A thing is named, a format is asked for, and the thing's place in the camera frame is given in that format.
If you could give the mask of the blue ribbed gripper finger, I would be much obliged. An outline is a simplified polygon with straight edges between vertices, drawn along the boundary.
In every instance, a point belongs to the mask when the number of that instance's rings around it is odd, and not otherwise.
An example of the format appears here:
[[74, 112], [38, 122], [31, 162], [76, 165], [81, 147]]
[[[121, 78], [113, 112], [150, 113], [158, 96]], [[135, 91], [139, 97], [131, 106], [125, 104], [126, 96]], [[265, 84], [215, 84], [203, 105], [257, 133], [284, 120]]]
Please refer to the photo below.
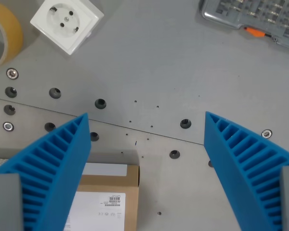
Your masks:
[[204, 148], [243, 231], [282, 230], [280, 174], [289, 152], [211, 112]]
[[91, 150], [87, 113], [17, 153], [0, 174], [18, 174], [26, 231], [62, 231]]

